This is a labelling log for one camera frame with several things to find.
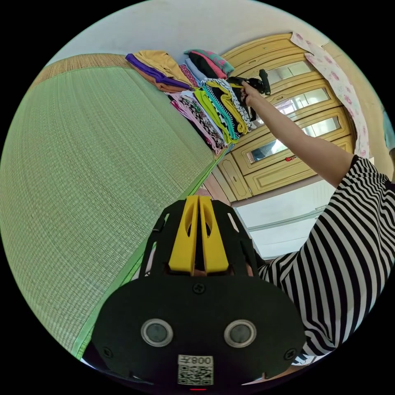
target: yellow bracket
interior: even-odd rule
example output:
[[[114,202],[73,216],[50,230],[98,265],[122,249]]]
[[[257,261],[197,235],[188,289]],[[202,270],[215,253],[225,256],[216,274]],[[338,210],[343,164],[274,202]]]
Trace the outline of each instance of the yellow bracket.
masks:
[[[206,273],[224,272],[228,270],[229,262],[226,258],[226,252],[215,218],[211,198],[209,196],[200,196],[199,203],[200,219],[202,222],[204,267]],[[210,229],[209,236],[207,235],[206,224]]]
[[[193,275],[195,268],[196,236],[198,232],[199,196],[186,198],[180,226],[169,261],[170,270]]]
[[[193,275],[199,211],[206,273],[224,272],[229,267],[211,198],[208,196],[188,196],[169,261],[171,271]],[[207,234],[206,224],[210,229],[209,235]]]

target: cabinet door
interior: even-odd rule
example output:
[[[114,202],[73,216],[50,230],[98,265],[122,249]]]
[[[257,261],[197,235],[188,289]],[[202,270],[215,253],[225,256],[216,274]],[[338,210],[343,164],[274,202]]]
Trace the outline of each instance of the cabinet door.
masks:
[[[324,79],[293,86],[281,91],[278,95],[267,96],[266,100],[293,121],[298,121],[327,109],[342,106],[332,88]],[[261,126],[242,136],[233,147],[234,151],[241,145],[268,133],[264,122],[258,116],[254,123]]]
[[[333,141],[334,144],[349,153],[353,153],[353,140],[351,135]],[[311,177],[316,173],[299,158],[290,162],[281,161],[265,167],[244,178],[253,195],[259,195],[296,181]]]
[[[292,34],[280,34],[254,40],[222,55],[235,70],[231,76],[238,76],[257,65],[288,55],[306,52],[291,42]]]
[[[334,141],[351,133],[343,107],[325,110],[295,122],[307,135]],[[272,166],[293,153],[273,134],[264,134],[235,149],[232,154],[243,175]]]
[[[306,60],[304,53],[264,62],[243,72],[239,77],[259,78],[260,69],[267,72],[272,95],[295,85],[322,79],[322,75]]]
[[[237,200],[243,200],[252,196],[231,153],[224,156],[218,165],[218,169],[225,177]]]

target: person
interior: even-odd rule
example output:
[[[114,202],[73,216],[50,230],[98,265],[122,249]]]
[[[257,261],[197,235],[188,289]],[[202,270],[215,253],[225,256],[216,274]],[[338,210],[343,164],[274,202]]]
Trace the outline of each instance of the person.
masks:
[[[276,379],[334,351],[377,301],[395,260],[395,172],[391,182],[368,159],[306,135],[257,90],[243,86],[242,100],[273,136],[336,188],[299,251],[270,263],[260,259],[259,276],[294,302],[307,338],[302,354]],[[395,167],[395,146],[388,148]]]

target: striped shirt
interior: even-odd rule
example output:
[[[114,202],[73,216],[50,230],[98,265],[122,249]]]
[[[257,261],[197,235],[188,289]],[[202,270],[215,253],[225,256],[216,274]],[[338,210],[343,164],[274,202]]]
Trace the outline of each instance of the striped shirt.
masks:
[[[355,156],[301,249],[259,269],[301,314],[307,341],[294,365],[329,354],[355,332],[394,260],[395,184]]]

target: mustard yellow cloth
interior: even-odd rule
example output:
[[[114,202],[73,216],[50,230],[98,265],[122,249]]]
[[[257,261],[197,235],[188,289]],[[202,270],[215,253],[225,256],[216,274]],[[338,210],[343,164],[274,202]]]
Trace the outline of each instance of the mustard yellow cloth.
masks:
[[[198,102],[200,103],[200,105],[206,110],[206,112],[211,117],[211,119],[214,121],[214,123],[222,131],[223,139],[225,140],[225,143],[227,143],[227,144],[237,143],[238,140],[233,139],[229,135],[229,131],[227,130],[227,128],[221,123],[221,120],[219,119],[217,112],[213,108],[213,104],[211,103],[210,99],[208,98],[206,92],[197,89],[194,91],[194,94],[195,94]]]
[[[177,62],[164,51],[140,51],[133,54],[141,63],[160,71],[166,77],[173,78],[192,87]]]
[[[212,88],[219,88],[223,91],[223,95],[221,95],[221,102],[222,104],[228,109],[228,111],[233,115],[233,117],[237,121],[237,131],[241,134],[246,135],[248,133],[248,127],[244,122],[242,116],[238,112],[237,108],[233,104],[233,97],[232,94],[225,89],[220,84],[216,83],[215,81],[207,81],[206,84],[211,86]]]

